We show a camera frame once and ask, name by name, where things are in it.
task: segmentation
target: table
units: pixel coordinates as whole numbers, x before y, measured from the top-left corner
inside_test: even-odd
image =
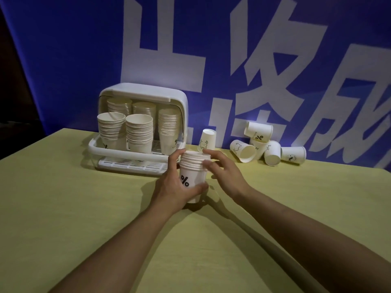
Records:
[[[92,136],[62,129],[0,160],[1,292],[49,290],[148,205],[156,178],[95,170]],[[389,172],[309,160],[238,166],[256,189],[391,260]],[[133,291],[324,292],[207,179],[209,204],[171,218]]]

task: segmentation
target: cup holder box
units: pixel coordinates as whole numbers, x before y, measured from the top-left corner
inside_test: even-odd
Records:
[[[182,114],[182,125],[179,132],[177,148],[182,149],[186,145],[188,126],[188,103],[183,91],[151,85],[120,83],[105,88],[99,95],[99,113],[108,112],[107,99],[110,97],[128,97],[134,102],[153,102],[157,111],[162,108],[176,107]],[[88,144],[88,151],[94,166],[114,172],[128,172],[147,175],[161,175],[167,169],[168,156],[160,150],[160,142],[156,138],[153,141],[152,153],[136,153],[106,149],[97,134]],[[140,161],[147,165],[140,166]]]

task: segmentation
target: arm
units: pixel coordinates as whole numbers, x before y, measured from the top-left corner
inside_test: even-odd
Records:
[[[222,189],[330,292],[391,292],[391,264],[351,238],[251,188],[222,152],[204,166]]]
[[[149,207],[67,275],[50,292],[129,292],[159,232],[208,184],[186,188],[180,182],[176,160],[186,150],[169,157],[168,170],[156,181]]]

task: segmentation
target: forearm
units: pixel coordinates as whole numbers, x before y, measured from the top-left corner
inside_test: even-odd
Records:
[[[390,291],[391,264],[365,246],[254,189],[237,203],[331,292]]]
[[[157,235],[169,219],[147,209],[101,246],[51,292],[129,292]]]

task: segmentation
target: percent sign logo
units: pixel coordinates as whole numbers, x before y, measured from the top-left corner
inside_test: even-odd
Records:
[[[186,187],[189,187],[189,183],[186,182],[188,178],[189,178],[189,177],[186,177],[186,178],[185,178],[185,177],[181,176],[182,184],[184,184]]]

